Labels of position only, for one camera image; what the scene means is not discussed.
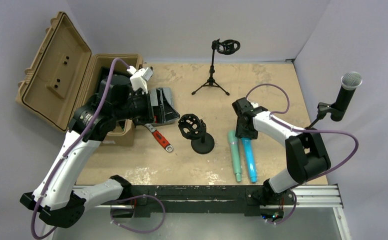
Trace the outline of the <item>blue microphone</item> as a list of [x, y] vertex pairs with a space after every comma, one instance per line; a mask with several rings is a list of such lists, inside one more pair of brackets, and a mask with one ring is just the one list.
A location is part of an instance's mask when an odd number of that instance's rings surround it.
[[244, 154], [245, 154], [245, 161], [247, 164], [248, 174], [250, 182], [256, 183], [257, 182], [257, 172], [256, 172], [256, 164], [252, 149], [251, 140], [249, 138], [241, 138], [241, 142], [244, 148]]

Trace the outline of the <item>green microphone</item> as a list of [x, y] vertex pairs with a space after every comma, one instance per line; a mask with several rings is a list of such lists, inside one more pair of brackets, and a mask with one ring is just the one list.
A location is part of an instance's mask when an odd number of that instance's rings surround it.
[[234, 130], [230, 130], [227, 134], [227, 137], [228, 137], [228, 143], [229, 143], [229, 148], [231, 152], [233, 173], [234, 173], [236, 182], [240, 183], [242, 181], [242, 170], [241, 170], [241, 163], [240, 163], [238, 138], [235, 136]]

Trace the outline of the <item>black silver-head microphone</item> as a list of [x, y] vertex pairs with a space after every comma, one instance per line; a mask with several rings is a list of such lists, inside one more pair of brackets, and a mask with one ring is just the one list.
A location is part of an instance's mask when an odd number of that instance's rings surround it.
[[341, 77], [340, 91], [336, 101], [331, 104], [331, 108], [334, 109], [331, 113], [331, 120], [339, 122], [343, 119], [355, 90], [362, 84], [362, 81], [362, 76], [356, 71], [348, 72]]

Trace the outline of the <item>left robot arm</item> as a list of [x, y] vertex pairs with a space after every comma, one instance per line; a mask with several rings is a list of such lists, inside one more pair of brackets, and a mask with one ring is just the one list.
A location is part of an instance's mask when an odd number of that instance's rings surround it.
[[134, 73], [128, 82], [120, 76], [104, 79], [99, 92], [78, 108], [69, 124], [64, 143], [56, 160], [41, 184], [24, 193], [20, 202], [53, 228], [69, 228], [82, 215], [103, 203], [123, 205], [134, 196], [131, 184], [119, 175], [103, 183], [75, 190], [74, 184], [86, 162], [122, 120], [136, 120], [147, 127], [159, 144], [168, 152], [173, 150], [168, 140], [153, 126], [155, 121], [149, 76]]

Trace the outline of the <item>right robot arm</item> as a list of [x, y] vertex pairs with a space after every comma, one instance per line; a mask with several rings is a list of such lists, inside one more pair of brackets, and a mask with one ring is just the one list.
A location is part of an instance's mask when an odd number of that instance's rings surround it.
[[286, 168], [263, 183], [261, 199], [275, 203], [288, 189], [316, 177], [331, 167], [320, 133], [272, 117], [262, 106], [254, 107], [246, 98], [232, 103], [237, 115], [235, 136], [255, 140], [264, 133], [285, 148]]

